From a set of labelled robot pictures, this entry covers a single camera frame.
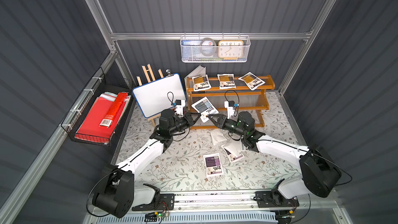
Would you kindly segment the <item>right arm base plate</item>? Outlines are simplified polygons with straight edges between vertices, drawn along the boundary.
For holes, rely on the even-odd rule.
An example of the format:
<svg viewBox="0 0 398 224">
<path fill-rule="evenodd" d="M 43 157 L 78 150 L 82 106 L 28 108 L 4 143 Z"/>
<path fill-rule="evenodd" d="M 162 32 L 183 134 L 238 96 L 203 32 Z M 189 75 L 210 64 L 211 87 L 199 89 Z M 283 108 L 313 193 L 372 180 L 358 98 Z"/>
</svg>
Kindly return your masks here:
<svg viewBox="0 0 398 224">
<path fill-rule="evenodd" d="M 256 191 L 254 201 L 257 202 L 259 208 L 271 207 L 292 207 L 300 206 L 297 197 L 286 199 L 279 192 L 275 191 Z"/>
</svg>

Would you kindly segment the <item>yellow coffee bag top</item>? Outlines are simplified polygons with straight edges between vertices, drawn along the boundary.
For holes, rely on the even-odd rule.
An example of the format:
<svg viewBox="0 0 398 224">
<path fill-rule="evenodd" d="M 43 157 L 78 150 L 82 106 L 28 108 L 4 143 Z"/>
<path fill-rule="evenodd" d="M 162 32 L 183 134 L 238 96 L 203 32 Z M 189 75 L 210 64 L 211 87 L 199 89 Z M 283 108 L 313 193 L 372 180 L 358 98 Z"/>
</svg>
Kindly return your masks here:
<svg viewBox="0 0 398 224">
<path fill-rule="evenodd" d="M 205 91 L 211 89 L 208 75 L 201 75 L 192 78 L 194 92 Z"/>
</svg>

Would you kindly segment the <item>dark blue coffee bag under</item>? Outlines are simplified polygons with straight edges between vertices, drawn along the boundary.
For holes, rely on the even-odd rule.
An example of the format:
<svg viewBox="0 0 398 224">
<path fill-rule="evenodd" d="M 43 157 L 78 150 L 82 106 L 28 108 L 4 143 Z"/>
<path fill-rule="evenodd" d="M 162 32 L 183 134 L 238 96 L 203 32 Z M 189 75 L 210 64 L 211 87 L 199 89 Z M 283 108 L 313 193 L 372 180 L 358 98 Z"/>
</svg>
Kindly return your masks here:
<svg viewBox="0 0 398 224">
<path fill-rule="evenodd" d="M 201 115 L 200 118 L 203 123 L 209 120 L 209 115 L 219 113 L 219 111 L 212 105 L 207 97 L 204 97 L 195 102 L 194 104 L 192 104 L 192 107 Z"/>
</svg>

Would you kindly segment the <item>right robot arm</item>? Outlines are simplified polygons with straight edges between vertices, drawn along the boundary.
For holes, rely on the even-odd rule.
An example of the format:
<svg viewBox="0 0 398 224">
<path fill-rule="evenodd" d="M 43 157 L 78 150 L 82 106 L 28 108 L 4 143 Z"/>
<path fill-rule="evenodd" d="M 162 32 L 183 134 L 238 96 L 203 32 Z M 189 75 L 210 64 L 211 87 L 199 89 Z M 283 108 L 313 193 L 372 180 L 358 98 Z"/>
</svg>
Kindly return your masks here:
<svg viewBox="0 0 398 224">
<path fill-rule="evenodd" d="M 255 129 L 255 120 L 249 112 L 240 112 L 236 120 L 223 114 L 209 114 L 207 117 L 216 127 L 239 136 L 239 151 L 245 148 L 273 155 L 300 169 L 298 176 L 282 179 L 272 189 L 273 197 L 277 200 L 310 193 L 326 198 L 342 177 L 342 169 L 321 146 L 310 148 L 272 138 Z"/>
</svg>

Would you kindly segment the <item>yellow coffee bag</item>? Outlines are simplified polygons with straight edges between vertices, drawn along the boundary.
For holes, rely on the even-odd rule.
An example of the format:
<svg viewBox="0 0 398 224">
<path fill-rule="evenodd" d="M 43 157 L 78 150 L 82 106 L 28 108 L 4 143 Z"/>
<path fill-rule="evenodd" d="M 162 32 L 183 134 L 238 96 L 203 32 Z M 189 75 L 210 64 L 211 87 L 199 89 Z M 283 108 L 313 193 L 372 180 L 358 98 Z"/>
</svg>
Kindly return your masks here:
<svg viewBox="0 0 398 224">
<path fill-rule="evenodd" d="M 236 88 L 234 74 L 218 74 L 217 75 L 219 80 L 219 89 L 234 89 Z"/>
<path fill-rule="evenodd" d="M 252 72 L 246 73 L 244 76 L 239 77 L 238 80 L 243 81 L 252 91 L 265 84 L 265 81 L 254 75 Z"/>
<path fill-rule="evenodd" d="M 211 89 L 208 75 L 201 75 L 192 78 L 194 92 L 205 91 Z"/>
</svg>

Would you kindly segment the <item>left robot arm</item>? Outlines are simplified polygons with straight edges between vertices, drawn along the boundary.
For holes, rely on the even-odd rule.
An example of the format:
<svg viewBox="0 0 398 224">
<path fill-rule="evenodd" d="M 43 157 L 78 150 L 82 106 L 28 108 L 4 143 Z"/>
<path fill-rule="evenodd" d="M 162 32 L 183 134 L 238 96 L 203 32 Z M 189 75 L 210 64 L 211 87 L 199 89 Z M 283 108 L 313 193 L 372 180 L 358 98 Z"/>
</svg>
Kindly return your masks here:
<svg viewBox="0 0 398 224">
<path fill-rule="evenodd" d="M 172 109 L 161 112 L 159 124 L 148 141 L 126 160 L 103 168 L 101 179 L 91 189 L 86 204 L 92 204 L 117 218 L 132 208 L 156 210 L 160 205 L 160 190 L 150 184 L 136 185 L 136 177 L 154 159 L 163 154 L 174 141 L 200 119 L 199 113 L 186 112 L 182 116 Z"/>
</svg>

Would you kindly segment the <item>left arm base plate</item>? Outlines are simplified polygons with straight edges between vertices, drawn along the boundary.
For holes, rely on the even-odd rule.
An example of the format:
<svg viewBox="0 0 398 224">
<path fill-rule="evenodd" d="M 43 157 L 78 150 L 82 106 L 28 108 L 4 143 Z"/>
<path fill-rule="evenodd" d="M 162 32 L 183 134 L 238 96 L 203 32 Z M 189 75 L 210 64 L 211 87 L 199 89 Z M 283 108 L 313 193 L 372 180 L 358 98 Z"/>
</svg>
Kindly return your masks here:
<svg viewBox="0 0 398 224">
<path fill-rule="evenodd" d="M 132 207 L 132 211 L 163 211 L 165 209 L 173 210 L 175 203 L 175 194 L 157 194 L 149 204 L 142 204 Z"/>
</svg>

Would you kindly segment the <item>yellow coffee bag front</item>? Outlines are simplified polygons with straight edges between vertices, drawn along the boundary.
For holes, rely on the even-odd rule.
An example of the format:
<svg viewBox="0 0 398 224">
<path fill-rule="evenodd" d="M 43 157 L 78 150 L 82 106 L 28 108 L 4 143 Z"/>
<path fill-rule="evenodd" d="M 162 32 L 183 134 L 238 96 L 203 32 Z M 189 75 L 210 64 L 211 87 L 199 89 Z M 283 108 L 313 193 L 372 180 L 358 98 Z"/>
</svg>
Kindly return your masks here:
<svg viewBox="0 0 398 224">
<path fill-rule="evenodd" d="M 246 73 L 244 76 L 239 77 L 238 80 L 243 81 L 252 91 L 265 84 L 265 81 L 254 75 L 252 72 Z"/>
</svg>

